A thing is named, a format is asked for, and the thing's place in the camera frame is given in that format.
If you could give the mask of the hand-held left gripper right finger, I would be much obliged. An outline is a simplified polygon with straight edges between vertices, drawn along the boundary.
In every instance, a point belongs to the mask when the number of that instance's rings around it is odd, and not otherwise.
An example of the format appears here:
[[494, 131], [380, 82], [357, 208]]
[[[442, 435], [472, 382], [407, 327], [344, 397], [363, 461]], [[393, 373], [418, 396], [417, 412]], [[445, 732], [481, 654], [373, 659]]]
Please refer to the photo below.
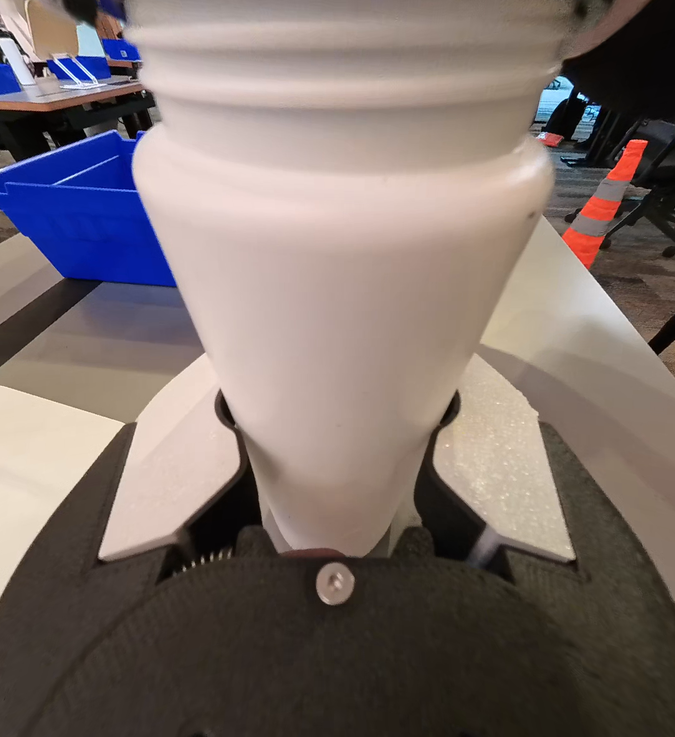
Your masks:
[[478, 355], [428, 442], [414, 505], [438, 557], [487, 567], [510, 548], [575, 561], [538, 413]]

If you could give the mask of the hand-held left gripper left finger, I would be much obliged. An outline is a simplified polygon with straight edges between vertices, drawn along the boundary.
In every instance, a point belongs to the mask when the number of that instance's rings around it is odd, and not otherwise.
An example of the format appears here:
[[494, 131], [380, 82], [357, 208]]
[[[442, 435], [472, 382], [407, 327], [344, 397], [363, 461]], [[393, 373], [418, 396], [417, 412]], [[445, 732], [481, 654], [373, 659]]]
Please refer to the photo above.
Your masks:
[[242, 442], [222, 406], [207, 357], [171, 379], [141, 411], [99, 560], [110, 563], [175, 546], [195, 552], [189, 526], [236, 479]]

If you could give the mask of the white bottle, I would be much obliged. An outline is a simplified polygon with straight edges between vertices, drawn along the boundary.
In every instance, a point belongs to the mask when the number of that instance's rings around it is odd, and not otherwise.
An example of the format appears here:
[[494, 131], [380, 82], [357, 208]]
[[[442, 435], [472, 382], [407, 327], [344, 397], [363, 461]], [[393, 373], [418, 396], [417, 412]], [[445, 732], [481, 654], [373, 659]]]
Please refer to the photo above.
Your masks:
[[576, 2], [124, 2], [140, 197], [291, 548], [365, 556], [552, 187]]

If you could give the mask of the person's right forearm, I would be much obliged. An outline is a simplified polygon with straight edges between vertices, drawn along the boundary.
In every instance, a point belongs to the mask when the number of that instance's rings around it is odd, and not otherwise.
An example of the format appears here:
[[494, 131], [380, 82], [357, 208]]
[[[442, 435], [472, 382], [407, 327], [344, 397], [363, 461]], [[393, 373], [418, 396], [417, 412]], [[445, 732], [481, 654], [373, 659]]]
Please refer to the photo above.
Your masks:
[[561, 72], [610, 111], [675, 122], [675, 1], [613, 2]]

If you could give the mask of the orange traffic cone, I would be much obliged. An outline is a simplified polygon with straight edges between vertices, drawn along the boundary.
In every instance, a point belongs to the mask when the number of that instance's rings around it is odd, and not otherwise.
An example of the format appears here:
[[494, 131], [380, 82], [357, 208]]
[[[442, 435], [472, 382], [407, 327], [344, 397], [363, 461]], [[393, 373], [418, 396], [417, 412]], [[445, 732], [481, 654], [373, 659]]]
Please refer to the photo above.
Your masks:
[[626, 144], [615, 166], [562, 235], [563, 242], [588, 270], [604, 243], [609, 225], [616, 217], [647, 146], [642, 139]]

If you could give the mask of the black office chair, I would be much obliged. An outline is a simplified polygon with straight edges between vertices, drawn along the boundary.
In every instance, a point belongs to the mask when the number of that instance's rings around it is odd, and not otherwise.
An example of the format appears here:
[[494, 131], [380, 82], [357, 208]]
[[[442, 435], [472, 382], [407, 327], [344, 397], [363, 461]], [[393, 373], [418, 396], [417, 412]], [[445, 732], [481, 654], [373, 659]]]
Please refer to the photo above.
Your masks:
[[633, 139], [647, 144], [630, 185], [646, 190], [646, 194], [623, 199], [600, 249], [608, 249], [613, 236], [622, 228], [646, 220], [672, 242], [662, 253], [671, 259], [675, 256], [675, 122], [640, 118], [615, 152], [622, 153], [624, 144]]

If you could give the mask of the wooden top desk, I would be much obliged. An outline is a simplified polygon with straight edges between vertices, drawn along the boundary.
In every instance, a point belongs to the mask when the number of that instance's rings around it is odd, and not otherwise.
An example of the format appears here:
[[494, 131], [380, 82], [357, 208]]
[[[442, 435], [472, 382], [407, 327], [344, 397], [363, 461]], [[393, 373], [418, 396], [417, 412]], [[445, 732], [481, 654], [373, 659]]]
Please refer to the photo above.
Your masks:
[[85, 138], [89, 129], [123, 124], [130, 138], [152, 126], [156, 101], [135, 79], [112, 77], [94, 88], [67, 89], [40, 79], [18, 93], [0, 95], [0, 150], [30, 159]]

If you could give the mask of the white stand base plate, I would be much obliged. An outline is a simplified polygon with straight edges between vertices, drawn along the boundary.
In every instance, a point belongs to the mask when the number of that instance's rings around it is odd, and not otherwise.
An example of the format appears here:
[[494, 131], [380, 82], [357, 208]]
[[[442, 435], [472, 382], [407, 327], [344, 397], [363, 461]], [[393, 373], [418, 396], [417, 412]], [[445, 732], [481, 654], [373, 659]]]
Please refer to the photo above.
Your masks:
[[122, 427], [0, 386], [0, 598], [40, 530]]

